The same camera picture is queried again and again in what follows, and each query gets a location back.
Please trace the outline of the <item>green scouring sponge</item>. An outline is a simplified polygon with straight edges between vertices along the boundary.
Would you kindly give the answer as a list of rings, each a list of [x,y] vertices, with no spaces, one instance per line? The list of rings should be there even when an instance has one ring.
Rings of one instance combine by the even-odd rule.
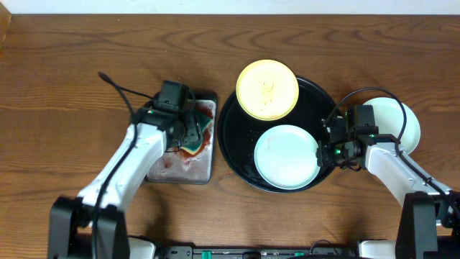
[[[192,129],[187,131],[188,139],[183,140],[180,146],[189,155],[196,155],[206,141],[206,132],[212,123],[212,118],[195,110],[193,112],[194,123]]]

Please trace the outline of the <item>light green plate with red stain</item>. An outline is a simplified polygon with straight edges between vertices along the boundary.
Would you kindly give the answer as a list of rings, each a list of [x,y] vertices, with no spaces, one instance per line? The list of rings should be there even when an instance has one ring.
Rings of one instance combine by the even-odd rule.
[[[254,148],[254,164],[269,185],[293,191],[318,176],[318,143],[306,130],[289,124],[270,128]]]

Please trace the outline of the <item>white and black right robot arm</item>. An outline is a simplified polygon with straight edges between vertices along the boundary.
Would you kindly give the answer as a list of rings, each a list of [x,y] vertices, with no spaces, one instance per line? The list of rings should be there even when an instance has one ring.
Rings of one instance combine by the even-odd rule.
[[[358,258],[459,257],[459,192],[423,170],[372,115],[332,117],[323,126],[328,140],[318,144],[318,164],[367,170],[402,207],[396,239],[360,241]]]

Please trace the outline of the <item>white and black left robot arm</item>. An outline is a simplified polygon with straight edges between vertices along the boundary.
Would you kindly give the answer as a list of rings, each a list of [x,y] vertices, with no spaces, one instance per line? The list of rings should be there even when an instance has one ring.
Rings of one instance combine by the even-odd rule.
[[[103,170],[50,211],[49,258],[154,258],[157,246],[127,233],[125,211],[150,168],[170,149],[200,147],[213,118],[192,104],[143,106]]]

